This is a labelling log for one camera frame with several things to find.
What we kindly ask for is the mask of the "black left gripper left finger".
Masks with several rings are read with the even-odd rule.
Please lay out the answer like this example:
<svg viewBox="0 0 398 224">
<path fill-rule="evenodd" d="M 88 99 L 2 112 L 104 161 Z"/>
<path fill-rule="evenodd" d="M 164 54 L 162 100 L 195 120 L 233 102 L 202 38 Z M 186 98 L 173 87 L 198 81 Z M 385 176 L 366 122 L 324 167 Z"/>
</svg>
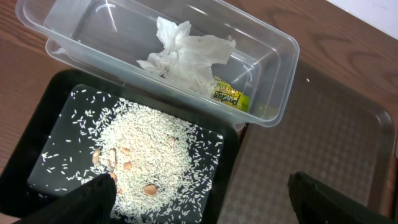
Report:
<svg viewBox="0 0 398 224">
<path fill-rule="evenodd" d="M 110 223 L 116 201 L 116 184 L 101 174 L 46 207 L 16 221 L 17 224 L 102 224 Z"/>
</svg>

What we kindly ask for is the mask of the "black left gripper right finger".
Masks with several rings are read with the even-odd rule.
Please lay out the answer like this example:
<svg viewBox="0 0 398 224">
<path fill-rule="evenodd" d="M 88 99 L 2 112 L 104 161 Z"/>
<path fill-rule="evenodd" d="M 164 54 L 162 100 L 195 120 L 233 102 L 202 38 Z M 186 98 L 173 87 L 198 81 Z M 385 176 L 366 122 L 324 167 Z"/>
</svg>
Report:
<svg viewBox="0 0 398 224">
<path fill-rule="evenodd" d="M 300 224 L 394 224 L 304 172 L 290 174 L 289 199 Z"/>
</svg>

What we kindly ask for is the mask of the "rice pile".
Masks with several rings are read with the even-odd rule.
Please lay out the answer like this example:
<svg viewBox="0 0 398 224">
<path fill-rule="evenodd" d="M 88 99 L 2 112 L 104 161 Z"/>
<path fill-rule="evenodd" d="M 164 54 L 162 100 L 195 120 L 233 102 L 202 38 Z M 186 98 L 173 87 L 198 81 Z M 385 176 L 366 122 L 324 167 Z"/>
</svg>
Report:
<svg viewBox="0 0 398 224">
<path fill-rule="evenodd" d="M 110 174 L 111 217 L 126 223 L 202 223 L 223 136 L 159 110 L 75 86 L 28 183 L 61 196 Z"/>
</svg>

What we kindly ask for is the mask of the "green yellow snack wrapper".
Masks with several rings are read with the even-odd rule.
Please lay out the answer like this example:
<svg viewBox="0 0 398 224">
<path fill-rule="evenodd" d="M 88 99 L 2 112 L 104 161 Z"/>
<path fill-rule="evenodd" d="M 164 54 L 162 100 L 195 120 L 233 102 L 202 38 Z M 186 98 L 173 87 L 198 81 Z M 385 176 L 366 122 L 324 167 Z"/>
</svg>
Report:
<svg viewBox="0 0 398 224">
<path fill-rule="evenodd" d="M 235 90 L 229 83 L 221 78 L 214 76 L 216 86 L 213 89 L 211 97 L 226 105 L 232 106 L 243 112 L 249 111 L 250 97 L 244 95 L 242 92 Z"/>
</svg>

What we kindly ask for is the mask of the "white paper napkin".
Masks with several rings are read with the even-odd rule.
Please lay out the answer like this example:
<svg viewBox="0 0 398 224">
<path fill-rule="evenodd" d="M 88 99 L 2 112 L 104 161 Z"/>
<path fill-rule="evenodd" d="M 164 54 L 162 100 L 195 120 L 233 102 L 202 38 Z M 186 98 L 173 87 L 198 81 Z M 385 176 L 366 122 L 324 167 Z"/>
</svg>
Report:
<svg viewBox="0 0 398 224">
<path fill-rule="evenodd" d="M 227 64 L 236 47 L 233 39 L 214 35 L 192 36 L 191 24 L 157 18 L 156 36 L 164 49 L 138 60 L 142 69 L 210 97 L 216 81 L 211 66 Z"/>
</svg>

